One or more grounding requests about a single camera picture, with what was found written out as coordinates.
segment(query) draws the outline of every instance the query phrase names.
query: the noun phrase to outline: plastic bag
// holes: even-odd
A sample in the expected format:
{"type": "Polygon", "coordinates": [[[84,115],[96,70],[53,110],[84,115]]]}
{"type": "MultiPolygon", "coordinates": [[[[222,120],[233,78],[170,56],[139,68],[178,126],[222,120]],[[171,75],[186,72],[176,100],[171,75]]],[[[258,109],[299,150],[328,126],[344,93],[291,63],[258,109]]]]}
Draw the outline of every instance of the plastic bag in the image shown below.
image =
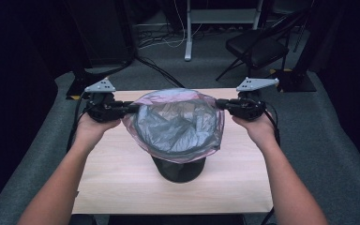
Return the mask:
{"type": "Polygon", "coordinates": [[[187,163],[220,149],[224,111],[216,99],[194,90],[173,88],[144,95],[132,104],[138,113],[123,124],[137,144],[155,158],[187,163]]]}

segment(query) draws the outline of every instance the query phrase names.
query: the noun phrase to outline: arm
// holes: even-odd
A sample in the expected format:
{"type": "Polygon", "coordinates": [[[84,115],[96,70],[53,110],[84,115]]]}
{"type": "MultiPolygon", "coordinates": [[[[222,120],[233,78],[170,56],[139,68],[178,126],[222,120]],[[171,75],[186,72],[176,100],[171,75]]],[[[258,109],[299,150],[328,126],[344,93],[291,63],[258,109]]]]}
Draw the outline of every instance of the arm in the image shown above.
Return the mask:
{"type": "Polygon", "coordinates": [[[119,123],[117,120],[99,124],[88,114],[81,118],[74,144],[46,184],[28,204],[19,225],[68,224],[87,156],[104,132],[119,123]]]}
{"type": "Polygon", "coordinates": [[[262,151],[270,181],[278,224],[327,224],[325,215],[282,153],[274,136],[274,127],[265,114],[248,122],[232,120],[247,129],[262,151]]]}

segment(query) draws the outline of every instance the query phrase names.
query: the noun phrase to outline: desk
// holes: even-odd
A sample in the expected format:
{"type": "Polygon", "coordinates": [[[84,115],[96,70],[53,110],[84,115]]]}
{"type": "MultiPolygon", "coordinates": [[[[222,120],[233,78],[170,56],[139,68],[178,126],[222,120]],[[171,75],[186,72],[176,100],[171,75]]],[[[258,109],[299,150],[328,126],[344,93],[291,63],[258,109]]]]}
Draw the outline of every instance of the desk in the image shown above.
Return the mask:
{"type": "MultiPolygon", "coordinates": [[[[202,89],[215,98],[236,98],[235,89],[202,89]]],[[[151,91],[119,91],[136,100],[151,91]]],[[[73,214],[181,215],[268,212],[272,204],[263,155],[226,111],[221,149],[206,158],[194,180],[163,178],[151,156],[125,126],[108,130],[87,159],[73,214]]]]}
{"type": "Polygon", "coordinates": [[[263,0],[259,0],[256,8],[243,9],[192,9],[187,0],[187,45],[184,59],[191,60],[193,23],[253,23],[252,29],[257,29],[263,0]]]}

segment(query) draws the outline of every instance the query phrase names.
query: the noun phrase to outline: gray carpet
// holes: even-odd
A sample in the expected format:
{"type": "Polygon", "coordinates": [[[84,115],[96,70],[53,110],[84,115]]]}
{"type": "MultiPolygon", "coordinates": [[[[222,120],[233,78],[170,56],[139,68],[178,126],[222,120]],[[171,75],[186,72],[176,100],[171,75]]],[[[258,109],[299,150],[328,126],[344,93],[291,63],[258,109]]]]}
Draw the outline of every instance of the gray carpet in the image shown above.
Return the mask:
{"type": "MultiPolygon", "coordinates": [[[[154,60],[187,88],[234,88],[245,79],[245,67],[238,67],[219,82],[215,81],[233,60],[224,48],[224,41],[234,35],[236,32],[206,34],[195,40],[191,62],[184,61],[185,42],[177,48],[167,44],[147,47],[139,50],[139,55],[154,60]]],[[[299,48],[297,53],[290,53],[287,68],[294,67],[301,51],[299,48]]],[[[277,62],[253,71],[253,76],[264,77],[270,68],[279,68],[279,65],[277,62]]],[[[360,224],[360,155],[339,125],[337,114],[317,75],[309,72],[308,76],[317,92],[278,93],[272,86],[262,89],[262,100],[277,109],[282,149],[321,205],[330,224],[360,224]]],[[[158,72],[137,61],[112,75],[110,80],[117,91],[172,87],[158,72]]],[[[16,223],[25,206],[65,155],[76,104],[73,100],[65,100],[72,81],[71,73],[56,79],[59,93],[54,106],[0,195],[0,225],[16,223]]],[[[264,214],[246,214],[247,224],[260,224],[263,217],[264,214]]],[[[107,218],[107,215],[97,216],[98,224],[105,224],[107,218]]]]}

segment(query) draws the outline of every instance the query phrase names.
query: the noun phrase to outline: hand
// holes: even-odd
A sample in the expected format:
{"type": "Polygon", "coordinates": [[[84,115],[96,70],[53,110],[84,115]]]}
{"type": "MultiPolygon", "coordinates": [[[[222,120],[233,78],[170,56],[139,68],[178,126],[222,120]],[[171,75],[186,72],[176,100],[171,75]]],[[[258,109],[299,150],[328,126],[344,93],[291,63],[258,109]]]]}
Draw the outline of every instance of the hand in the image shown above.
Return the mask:
{"type": "Polygon", "coordinates": [[[247,130],[250,139],[254,141],[260,149],[262,149],[265,144],[271,142],[276,143],[274,126],[265,113],[253,121],[246,121],[236,116],[233,116],[232,120],[247,130]]]}
{"type": "Polygon", "coordinates": [[[104,132],[110,128],[115,128],[120,123],[121,120],[98,123],[93,120],[89,114],[85,113],[78,123],[74,144],[78,143],[83,149],[90,153],[101,140],[104,132]]]}

